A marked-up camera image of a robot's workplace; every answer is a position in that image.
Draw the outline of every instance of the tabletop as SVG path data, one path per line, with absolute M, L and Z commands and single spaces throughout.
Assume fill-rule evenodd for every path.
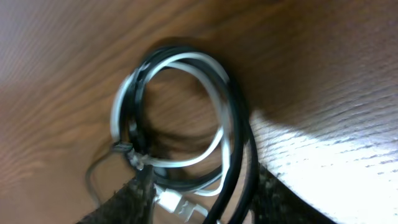
M 299 197 L 338 223 L 398 223 L 397 11 L 393 0 L 0 1 L 0 222 L 73 223 L 94 209 L 83 177 L 111 144 L 115 92 L 149 49 L 178 42 L 236 76 L 260 162 Z M 187 74 L 159 75 L 146 98 L 159 131 L 216 129 Z M 219 163 L 216 151 L 187 172 Z M 106 198 L 133 176 L 113 156 L 93 181 Z M 171 216 L 157 208 L 155 222 Z

